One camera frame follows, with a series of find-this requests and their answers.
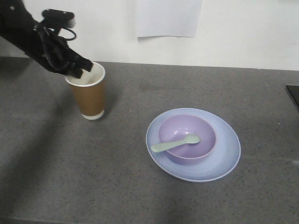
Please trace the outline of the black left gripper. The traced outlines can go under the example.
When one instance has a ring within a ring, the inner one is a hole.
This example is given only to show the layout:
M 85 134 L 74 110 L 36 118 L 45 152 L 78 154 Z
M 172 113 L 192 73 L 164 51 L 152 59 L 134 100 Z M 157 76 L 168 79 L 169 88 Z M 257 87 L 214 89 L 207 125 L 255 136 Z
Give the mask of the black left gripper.
M 50 28 L 35 22 L 30 38 L 30 57 L 46 70 L 81 78 L 83 70 L 90 72 L 93 62 L 72 50 L 68 41 L 76 39 L 72 28 Z

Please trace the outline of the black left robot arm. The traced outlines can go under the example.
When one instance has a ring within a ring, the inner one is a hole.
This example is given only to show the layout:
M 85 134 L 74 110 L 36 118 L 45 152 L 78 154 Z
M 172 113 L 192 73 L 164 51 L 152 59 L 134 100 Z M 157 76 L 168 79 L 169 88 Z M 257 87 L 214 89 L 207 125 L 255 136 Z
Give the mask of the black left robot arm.
M 74 27 L 74 13 L 45 9 L 42 16 L 36 21 L 21 0 L 2 0 L 0 35 L 50 72 L 75 78 L 90 72 L 93 63 L 68 46 L 69 38 L 59 35 L 61 29 Z

